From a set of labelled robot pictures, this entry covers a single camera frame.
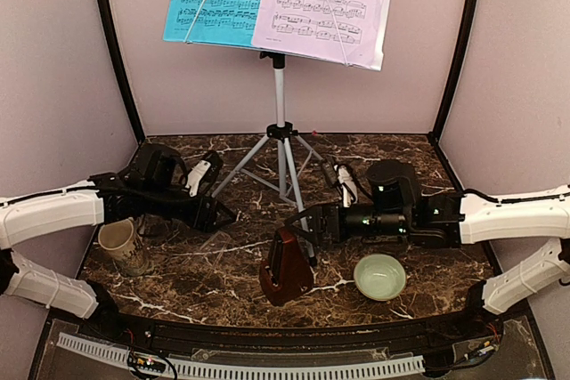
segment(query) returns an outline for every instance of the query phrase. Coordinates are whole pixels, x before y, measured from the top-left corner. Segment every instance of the pink paper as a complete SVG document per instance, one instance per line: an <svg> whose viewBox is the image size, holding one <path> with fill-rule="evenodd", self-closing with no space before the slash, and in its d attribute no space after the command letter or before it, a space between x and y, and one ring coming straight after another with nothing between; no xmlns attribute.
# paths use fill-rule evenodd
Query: pink paper
<svg viewBox="0 0 570 380"><path fill-rule="evenodd" d="M329 0L349 65L379 69L377 42L384 37L388 1ZM345 62L326 0L261 0L252 45Z"/></svg>

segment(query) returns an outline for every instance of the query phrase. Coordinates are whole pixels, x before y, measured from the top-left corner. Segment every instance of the green bowl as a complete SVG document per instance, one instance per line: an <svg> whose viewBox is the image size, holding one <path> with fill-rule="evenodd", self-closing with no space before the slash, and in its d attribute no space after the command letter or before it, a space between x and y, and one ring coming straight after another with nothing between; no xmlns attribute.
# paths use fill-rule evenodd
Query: green bowl
<svg viewBox="0 0 570 380"><path fill-rule="evenodd" d="M354 283L368 298L386 302L400 295L406 286L406 272L390 255L366 255L354 267Z"/></svg>

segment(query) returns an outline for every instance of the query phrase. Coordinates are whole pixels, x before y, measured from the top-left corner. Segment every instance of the robotic arm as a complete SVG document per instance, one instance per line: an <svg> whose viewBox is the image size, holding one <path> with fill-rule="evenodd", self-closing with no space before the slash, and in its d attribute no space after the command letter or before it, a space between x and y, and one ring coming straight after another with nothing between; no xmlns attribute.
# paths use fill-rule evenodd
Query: robotic arm
<svg viewBox="0 0 570 380"><path fill-rule="evenodd" d="M98 284L66 278L12 251L28 239L72 227L117 222L142 214L175 218L205 232L235 221L206 195L222 167L210 151L190 171L175 150L145 144L118 174L90 177L71 186L20 198L0 198L0 295L18 295L46 307L91 319L114 302ZM173 184L175 169L182 169Z"/></svg>
<svg viewBox="0 0 570 380"><path fill-rule="evenodd" d="M492 239L552 237L515 268L469 290L468 304L478 306L471 309L484 309L493 315L570 276L569 186L500 197L476 190L423 197L413 167L396 160L373 164L366 178L371 194L353 177L372 204L346 206L343 201L312 206L290 217L286 226L314 245L325 239L342 242L352 236L382 236L385 241L396 239L430 248ZM303 218L308 231L297 227Z"/></svg>

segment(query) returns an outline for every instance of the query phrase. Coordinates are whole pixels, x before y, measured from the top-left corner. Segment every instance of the marble tabletop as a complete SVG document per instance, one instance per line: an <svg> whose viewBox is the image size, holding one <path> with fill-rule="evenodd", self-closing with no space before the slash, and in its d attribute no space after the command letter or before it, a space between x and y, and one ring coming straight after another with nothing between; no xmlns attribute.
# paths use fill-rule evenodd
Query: marble tabletop
<svg viewBox="0 0 570 380"><path fill-rule="evenodd" d="M316 134L305 139L322 156L349 163L363 178L371 162L396 158L411 162L425 195L452 190L435 152L423 135ZM201 135L152 137L179 150L192 167L206 150L224 160L222 177L245 156L259 135ZM297 164L307 155L292 142ZM277 181L277 145L269 141L248 169ZM299 177L305 206L337 200L313 158ZM139 278L121 276L111 259L92 245L80 274L109 289L124 313L153 319L227 327L343 327L418 319L460 310L468 288L492 276L479 245L460 249L426 250L396 244L365 245L360 239L319 248L315 287L283 307L266 300L258 269L274 231L295 209L277 193L238 174L218 196L238 214L238 221L217 234L203 234L180 222L148 216L144 244L154 269ZM359 293L353 268L365 255L396 257L407 272L407 285L396 299L379 303Z"/></svg>

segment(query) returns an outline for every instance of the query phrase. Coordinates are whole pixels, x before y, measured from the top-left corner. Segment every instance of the music stand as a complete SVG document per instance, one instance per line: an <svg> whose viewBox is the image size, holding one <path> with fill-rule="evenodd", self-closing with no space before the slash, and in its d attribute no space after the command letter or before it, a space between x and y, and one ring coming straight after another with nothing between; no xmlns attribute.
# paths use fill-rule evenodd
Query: music stand
<svg viewBox="0 0 570 380"><path fill-rule="evenodd" d="M259 140L259 142L249 151L249 153L239 162L238 165L233 168L233 170L225 177L225 179L220 183L220 185L214 190L212 196L215 198L232 178L237 173L244 173L245 175L261 182L264 186L279 192L279 197L284 201L290 203L291 205L297 206L299 212L303 211L305 208L303 206L303 198L301 196L301 189L299 188L298 176L301 175L306 165L308 164L311 156L315 156L318 160L322 160L322 156L319 155L311 145L306 142L303 137L301 137L296 130L293 129L293 124L285 121L285 92L283 85L283 76L285 69L285 54L283 53L269 53L261 52L259 58L269 57L273 60L273 71L275 73L275 106L276 106L276 117L277 123L267 126L265 135ZM291 137L295 137L307 150L309 150L309 155L306 157L305 162L299 169L298 173L295 168L295 159L293 158L293 151L291 150ZM245 169L245 165L251 160L258 151L260 151L265 144L271 139L277 140L277 158L279 167L279 187L274 184L264 180L261 177L253 174L252 172ZM287 169L289 169L289 176L291 178L291 186L287 188ZM289 198L290 192L293 190L295 195L295 201ZM314 251L313 246L307 242L307 251L309 253L309 258L314 263Z"/></svg>

